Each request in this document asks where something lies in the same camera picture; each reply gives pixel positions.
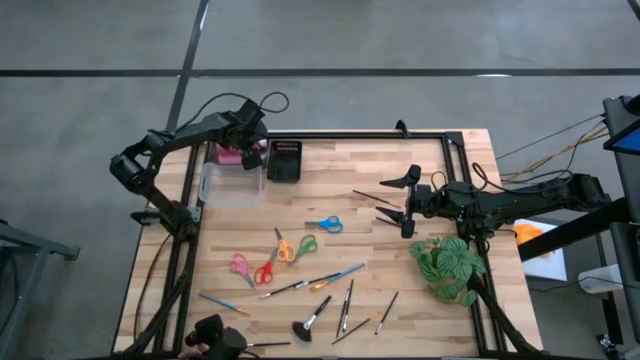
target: blue object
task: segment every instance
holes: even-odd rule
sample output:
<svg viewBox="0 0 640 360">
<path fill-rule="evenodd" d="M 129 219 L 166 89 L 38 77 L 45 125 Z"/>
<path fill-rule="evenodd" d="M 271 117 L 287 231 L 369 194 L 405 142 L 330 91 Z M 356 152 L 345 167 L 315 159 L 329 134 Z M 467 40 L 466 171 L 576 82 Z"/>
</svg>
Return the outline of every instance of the blue object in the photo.
<svg viewBox="0 0 640 360">
<path fill-rule="evenodd" d="M 304 223 L 305 225 L 315 225 L 320 226 L 321 228 L 327 230 L 330 233 L 339 233 L 342 231 L 342 223 L 340 222 L 340 218 L 335 215 L 331 215 L 325 220 L 321 221 L 307 221 Z"/>
<path fill-rule="evenodd" d="M 232 310 L 237 310 L 238 309 L 235 305 L 231 305 L 226 301 L 222 301 L 220 299 L 216 299 L 216 298 L 214 298 L 212 296 L 205 295 L 205 294 L 202 294 L 202 293 L 198 293 L 198 295 L 200 295 L 201 297 L 203 297 L 203 298 L 205 298 L 207 300 L 211 300 L 211 301 L 213 301 L 215 303 L 218 303 L 218 304 L 220 304 L 222 306 L 228 307 L 229 309 L 232 309 Z"/>
<path fill-rule="evenodd" d="M 640 151 L 640 129 L 635 129 L 613 144 L 614 147 L 627 151 Z"/>
<path fill-rule="evenodd" d="M 332 278 L 329 278 L 329 280 L 327 280 L 327 281 L 328 281 L 329 283 L 334 282 L 334 281 L 336 281 L 336 280 L 340 279 L 341 277 L 345 277 L 345 276 L 347 276 L 347 275 L 351 274 L 352 272 L 354 272 L 354 271 L 356 271 L 356 270 L 360 269 L 360 268 L 361 268 L 361 267 L 363 267 L 363 266 L 364 266 L 364 263 L 359 264 L 359 265 L 356 265 L 356 266 L 354 266 L 354 267 L 352 267 L 352 268 L 349 268 L 349 269 L 347 269 L 347 270 L 345 270 L 345 271 L 341 272 L 339 275 L 336 275 L 336 276 L 334 276 L 334 277 L 332 277 Z"/>
</svg>

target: orange scissors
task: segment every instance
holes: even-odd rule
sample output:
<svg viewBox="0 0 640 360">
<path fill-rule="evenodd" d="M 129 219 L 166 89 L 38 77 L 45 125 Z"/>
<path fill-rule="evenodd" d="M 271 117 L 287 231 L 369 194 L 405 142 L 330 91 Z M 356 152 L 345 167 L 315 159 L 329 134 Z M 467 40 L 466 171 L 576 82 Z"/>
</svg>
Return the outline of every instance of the orange scissors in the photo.
<svg viewBox="0 0 640 360">
<path fill-rule="evenodd" d="M 282 239 L 280 230 L 278 228 L 273 229 L 276 231 L 276 237 L 278 238 L 278 260 L 292 262 L 295 258 L 295 251 L 288 242 Z"/>
</svg>

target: pink object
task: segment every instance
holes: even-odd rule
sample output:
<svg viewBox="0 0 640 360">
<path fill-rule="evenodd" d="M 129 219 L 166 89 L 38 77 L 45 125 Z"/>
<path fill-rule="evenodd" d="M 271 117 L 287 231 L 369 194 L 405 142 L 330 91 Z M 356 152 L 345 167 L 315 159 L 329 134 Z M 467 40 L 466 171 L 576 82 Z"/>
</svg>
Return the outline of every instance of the pink object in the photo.
<svg viewBox="0 0 640 360">
<path fill-rule="evenodd" d="M 260 156 L 263 156 L 264 152 L 266 151 L 265 148 L 261 147 L 258 144 L 254 145 L 254 149 L 260 151 Z M 225 149 L 222 146 L 216 144 L 215 154 L 215 162 L 220 165 L 240 165 L 242 163 L 242 153 L 237 149 Z"/>
<path fill-rule="evenodd" d="M 249 268 L 247 266 L 247 259 L 240 253 L 235 253 L 231 257 L 231 263 L 229 264 L 229 270 L 232 273 L 240 274 L 249 283 L 249 286 L 255 287 L 251 276 L 249 276 Z"/>
</svg>

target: green leaf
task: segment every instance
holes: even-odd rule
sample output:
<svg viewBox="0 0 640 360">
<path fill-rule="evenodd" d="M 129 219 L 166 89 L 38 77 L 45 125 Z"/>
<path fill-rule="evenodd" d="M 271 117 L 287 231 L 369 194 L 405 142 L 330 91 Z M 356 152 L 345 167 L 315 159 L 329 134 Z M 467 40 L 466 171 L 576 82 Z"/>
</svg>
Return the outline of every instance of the green leaf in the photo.
<svg viewBox="0 0 640 360">
<path fill-rule="evenodd" d="M 433 266 L 440 268 L 438 266 L 438 256 L 440 256 L 440 254 L 442 254 L 444 250 L 442 250 L 442 248 L 433 248 L 431 249 L 431 252 L 429 252 L 431 254 L 431 257 L 433 258 Z"/>
<path fill-rule="evenodd" d="M 467 286 L 467 280 L 455 279 L 453 280 L 453 284 L 458 288 L 458 291 L 461 291 Z"/>
<path fill-rule="evenodd" d="M 458 257 L 451 252 L 443 251 L 438 255 L 436 264 L 440 270 L 453 270 L 458 266 Z"/>
<path fill-rule="evenodd" d="M 454 300 L 458 296 L 458 289 L 455 285 L 442 285 L 436 290 L 438 297 L 442 300 Z"/>
<path fill-rule="evenodd" d="M 487 268 L 484 266 L 484 261 L 482 261 L 482 258 L 480 258 L 478 254 L 470 250 L 463 252 L 460 255 L 459 260 L 464 264 L 471 265 L 474 271 L 477 271 L 479 273 L 487 272 Z"/>
<path fill-rule="evenodd" d="M 471 277 L 472 272 L 473 268 L 471 267 L 471 265 L 462 262 L 458 263 L 458 266 L 453 269 L 453 274 L 455 275 L 456 279 L 460 279 L 465 283 Z"/>
<path fill-rule="evenodd" d="M 478 293 L 476 293 L 474 290 L 471 290 L 466 294 L 464 294 L 464 296 L 462 297 L 462 300 L 460 300 L 460 304 L 462 306 L 469 307 L 473 305 L 474 302 L 476 302 L 476 299 L 478 299 Z"/>
<path fill-rule="evenodd" d="M 452 270 L 438 270 L 438 271 L 440 271 L 440 274 L 445 279 L 455 279 L 456 277 L 456 275 L 453 273 Z"/>
<path fill-rule="evenodd" d="M 446 237 L 442 239 L 440 247 L 454 254 L 460 254 L 468 248 L 464 240 L 456 237 Z"/>
<path fill-rule="evenodd" d="M 427 281 L 437 282 L 440 280 L 440 273 L 430 265 L 420 262 L 420 272 Z"/>
<path fill-rule="evenodd" d="M 418 258 L 420 263 L 424 263 L 425 265 L 433 267 L 433 257 L 429 253 L 422 253 Z"/>
<path fill-rule="evenodd" d="M 465 264 L 473 265 L 478 260 L 481 260 L 480 256 L 478 256 L 476 253 L 474 253 L 471 250 L 467 250 L 467 251 L 463 252 L 462 254 L 460 254 L 460 261 L 465 263 Z"/>
<path fill-rule="evenodd" d="M 482 261 L 482 259 L 478 258 L 478 262 L 473 264 L 473 270 L 475 270 L 476 272 L 479 272 L 480 274 L 484 274 L 487 272 L 487 267 L 484 266 L 484 261 Z"/>
<path fill-rule="evenodd" d="M 424 251 L 423 241 L 416 241 L 409 246 L 409 255 L 411 255 L 411 257 L 414 259 L 418 259 L 420 257 L 420 254 L 422 254 L 423 251 Z"/>
</svg>

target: green scissors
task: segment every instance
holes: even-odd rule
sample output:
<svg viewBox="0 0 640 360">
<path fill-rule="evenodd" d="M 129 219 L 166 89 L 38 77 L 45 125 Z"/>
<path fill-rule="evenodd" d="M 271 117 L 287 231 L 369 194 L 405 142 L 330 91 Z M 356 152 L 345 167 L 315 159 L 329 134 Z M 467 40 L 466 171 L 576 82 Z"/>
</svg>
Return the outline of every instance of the green scissors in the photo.
<svg viewBox="0 0 640 360">
<path fill-rule="evenodd" d="M 300 259 L 300 257 L 304 254 L 316 252 L 318 250 L 318 242 L 316 241 L 316 237 L 313 235 L 307 235 L 300 240 L 300 247 L 298 248 L 298 252 L 296 253 L 296 257 L 292 262 L 289 263 L 289 266 L 293 265 Z"/>
</svg>

